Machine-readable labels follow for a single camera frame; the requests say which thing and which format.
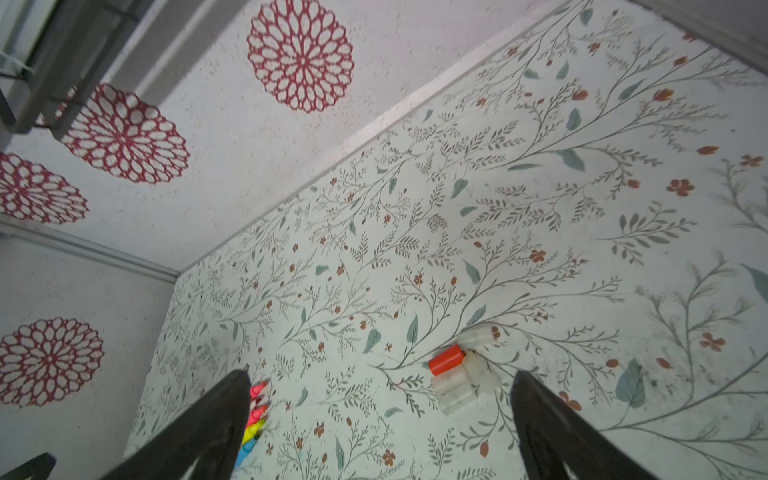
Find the brown flower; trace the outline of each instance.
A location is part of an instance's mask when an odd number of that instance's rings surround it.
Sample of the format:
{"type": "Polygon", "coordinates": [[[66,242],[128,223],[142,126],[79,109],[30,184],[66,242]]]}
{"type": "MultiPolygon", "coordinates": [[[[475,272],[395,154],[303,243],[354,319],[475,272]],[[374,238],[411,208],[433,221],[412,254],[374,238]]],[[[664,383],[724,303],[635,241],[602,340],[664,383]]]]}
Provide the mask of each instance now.
{"type": "Polygon", "coordinates": [[[528,255],[528,258],[533,260],[534,263],[539,263],[544,261],[544,255],[546,255],[547,252],[543,250],[533,250],[530,255],[528,255]]]}
{"type": "Polygon", "coordinates": [[[586,97],[589,96],[589,92],[586,90],[576,90],[574,94],[571,96],[574,100],[584,100],[586,97]]]}
{"type": "Polygon", "coordinates": [[[671,88],[662,88],[661,90],[657,90],[654,94],[654,100],[655,101],[667,101],[670,98],[672,98],[672,95],[674,95],[674,90],[671,88]]]}
{"type": "Polygon", "coordinates": [[[563,402],[565,402],[565,405],[571,407],[573,410],[576,410],[577,412],[581,411],[581,405],[576,400],[571,400],[568,398],[568,394],[566,392],[560,392],[560,397],[563,399],[563,402]]]}
{"type": "Polygon", "coordinates": [[[759,167],[763,162],[762,157],[751,157],[750,155],[744,155],[742,157],[743,162],[739,163],[742,167],[759,167]]]}
{"type": "Polygon", "coordinates": [[[386,453],[382,457],[384,459],[384,465],[388,467],[395,466],[395,453],[390,452],[389,449],[386,450],[386,453]]]}
{"type": "Polygon", "coordinates": [[[699,342],[699,345],[701,345],[704,348],[711,348],[714,352],[720,352],[723,349],[721,349],[721,346],[725,345],[724,339],[716,339],[712,337],[712,334],[707,332],[702,335],[706,340],[701,340],[699,342]]]}
{"type": "Polygon", "coordinates": [[[699,155],[711,155],[713,153],[716,153],[719,149],[720,149],[720,147],[716,147],[714,145],[707,145],[706,147],[702,147],[702,148],[696,150],[696,152],[699,155]]]}
{"type": "Polygon", "coordinates": [[[683,180],[672,180],[670,186],[667,187],[667,190],[670,192],[677,192],[678,197],[687,197],[688,192],[694,188],[696,187],[691,185],[687,178],[684,178],[683,180]]]}

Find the red marker cap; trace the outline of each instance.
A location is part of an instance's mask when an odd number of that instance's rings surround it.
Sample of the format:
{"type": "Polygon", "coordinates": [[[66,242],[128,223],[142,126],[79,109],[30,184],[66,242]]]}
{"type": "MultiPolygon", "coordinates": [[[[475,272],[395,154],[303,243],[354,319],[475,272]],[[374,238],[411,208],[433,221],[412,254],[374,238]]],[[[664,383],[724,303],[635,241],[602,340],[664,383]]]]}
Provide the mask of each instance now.
{"type": "Polygon", "coordinates": [[[261,420],[261,417],[266,413],[266,407],[266,405],[262,405],[258,409],[253,410],[248,417],[248,423],[246,424],[246,427],[250,427],[254,423],[261,420]]]}
{"type": "Polygon", "coordinates": [[[464,352],[458,345],[454,345],[440,355],[429,360],[429,370],[434,376],[459,366],[464,361],[464,352]]]}
{"type": "Polygon", "coordinates": [[[266,382],[261,382],[259,385],[252,386],[250,388],[250,399],[255,400],[262,390],[266,388],[266,382]]]}

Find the marker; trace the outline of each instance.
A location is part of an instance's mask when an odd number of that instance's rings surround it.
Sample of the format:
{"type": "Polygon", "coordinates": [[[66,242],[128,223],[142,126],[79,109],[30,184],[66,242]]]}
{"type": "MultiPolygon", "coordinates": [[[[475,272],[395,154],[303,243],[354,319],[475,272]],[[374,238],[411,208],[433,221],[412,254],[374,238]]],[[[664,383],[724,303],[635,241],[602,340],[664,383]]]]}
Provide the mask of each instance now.
{"type": "Polygon", "coordinates": [[[256,434],[261,430],[262,427],[264,427],[264,424],[266,423],[266,419],[261,419],[258,422],[254,423],[247,429],[245,429],[245,435],[243,435],[243,445],[250,442],[250,440],[256,436],[256,434]]]}
{"type": "Polygon", "coordinates": [[[262,390],[266,388],[266,382],[261,382],[259,385],[254,385],[250,388],[250,399],[255,400],[262,390]]]}
{"type": "Polygon", "coordinates": [[[266,413],[266,408],[267,408],[266,405],[262,405],[258,409],[253,410],[250,413],[250,415],[248,416],[248,423],[246,424],[246,427],[250,427],[254,423],[256,423],[259,420],[261,420],[262,415],[264,415],[264,413],[266,413]]]}
{"type": "Polygon", "coordinates": [[[256,439],[252,439],[243,445],[243,448],[237,453],[237,460],[235,460],[235,468],[239,467],[243,460],[253,451],[253,446],[256,444],[256,439]]]}

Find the red circular pattern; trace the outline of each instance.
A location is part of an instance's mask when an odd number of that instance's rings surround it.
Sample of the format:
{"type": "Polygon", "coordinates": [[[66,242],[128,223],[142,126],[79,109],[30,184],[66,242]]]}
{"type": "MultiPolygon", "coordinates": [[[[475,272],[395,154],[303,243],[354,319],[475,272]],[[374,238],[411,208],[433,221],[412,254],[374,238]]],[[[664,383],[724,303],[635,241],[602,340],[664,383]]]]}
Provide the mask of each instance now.
{"type": "Polygon", "coordinates": [[[179,177],[189,157],[173,122],[107,84],[94,90],[61,142],[92,167],[135,183],[179,177]]]}
{"type": "Polygon", "coordinates": [[[40,164],[0,154],[0,214],[39,223],[85,218],[88,202],[80,190],[40,164]]]}
{"type": "Polygon", "coordinates": [[[248,37],[256,78],[293,110],[321,111],[352,81],[352,45],[336,16],[317,2],[275,0],[251,20],[248,37]]]}
{"type": "Polygon", "coordinates": [[[98,332],[60,317],[20,326],[0,342],[0,402],[43,406],[77,392],[104,356],[98,332]]]}

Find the yellow marker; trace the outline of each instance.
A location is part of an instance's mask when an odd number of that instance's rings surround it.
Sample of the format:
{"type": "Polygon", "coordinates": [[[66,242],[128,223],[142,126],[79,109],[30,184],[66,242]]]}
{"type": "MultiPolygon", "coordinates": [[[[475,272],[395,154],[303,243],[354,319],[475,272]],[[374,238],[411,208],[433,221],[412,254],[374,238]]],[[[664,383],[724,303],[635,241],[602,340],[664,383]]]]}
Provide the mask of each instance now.
{"type": "Polygon", "coordinates": [[[266,419],[261,419],[258,422],[254,423],[253,425],[251,425],[250,427],[248,427],[247,429],[245,429],[245,435],[243,436],[242,445],[245,445],[246,443],[253,440],[253,437],[256,436],[256,434],[259,432],[259,430],[261,430],[261,428],[264,426],[265,423],[266,423],[266,419]]]}

